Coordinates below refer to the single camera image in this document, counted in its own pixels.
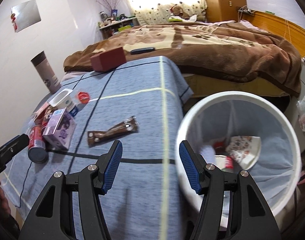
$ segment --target red box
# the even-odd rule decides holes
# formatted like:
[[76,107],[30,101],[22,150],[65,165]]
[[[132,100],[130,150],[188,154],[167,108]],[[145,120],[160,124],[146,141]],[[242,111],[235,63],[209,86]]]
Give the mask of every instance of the red box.
[[122,47],[96,54],[90,61],[93,70],[97,72],[106,72],[127,62]]

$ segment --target hand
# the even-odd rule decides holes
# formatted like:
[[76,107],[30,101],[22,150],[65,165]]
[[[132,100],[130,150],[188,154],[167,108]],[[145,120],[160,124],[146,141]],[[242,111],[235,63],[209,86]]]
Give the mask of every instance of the hand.
[[5,192],[3,191],[3,189],[0,187],[0,199],[1,199],[1,207],[5,210],[5,212],[10,215],[11,214],[11,210],[9,207],[9,203],[8,200],[5,197]]

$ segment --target floral blanket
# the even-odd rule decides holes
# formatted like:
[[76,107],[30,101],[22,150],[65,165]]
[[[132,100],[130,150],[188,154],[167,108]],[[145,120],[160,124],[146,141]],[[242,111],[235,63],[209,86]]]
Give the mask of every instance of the floral blanket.
[[[283,37],[240,23],[133,27],[68,56],[64,70],[92,71],[91,56],[118,47],[123,47],[127,61],[166,56],[182,73],[238,83],[261,77],[290,95],[298,96],[301,90],[301,57],[296,48]],[[146,47],[156,50],[130,55],[131,50]]]

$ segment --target pink package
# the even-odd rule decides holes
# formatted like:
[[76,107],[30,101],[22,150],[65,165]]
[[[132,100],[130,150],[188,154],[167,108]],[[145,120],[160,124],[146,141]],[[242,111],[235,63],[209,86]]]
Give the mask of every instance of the pink package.
[[69,149],[76,121],[68,112],[67,108],[54,111],[49,120],[43,137],[57,149]]

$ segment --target trash can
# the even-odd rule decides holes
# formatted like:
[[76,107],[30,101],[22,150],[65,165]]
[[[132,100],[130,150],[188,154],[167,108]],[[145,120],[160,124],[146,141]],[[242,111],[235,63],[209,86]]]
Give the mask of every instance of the trash can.
[[[294,129],[284,114],[254,94],[240,91],[217,93],[199,101],[188,111],[175,144],[181,189],[188,202],[199,211],[202,196],[190,187],[179,156],[179,144],[183,140],[189,142],[195,153],[200,153],[201,148],[213,139],[239,135],[261,138],[260,156],[249,172],[276,217],[290,200],[299,181],[300,148]],[[229,193],[225,192],[222,228],[227,227],[228,214]]]

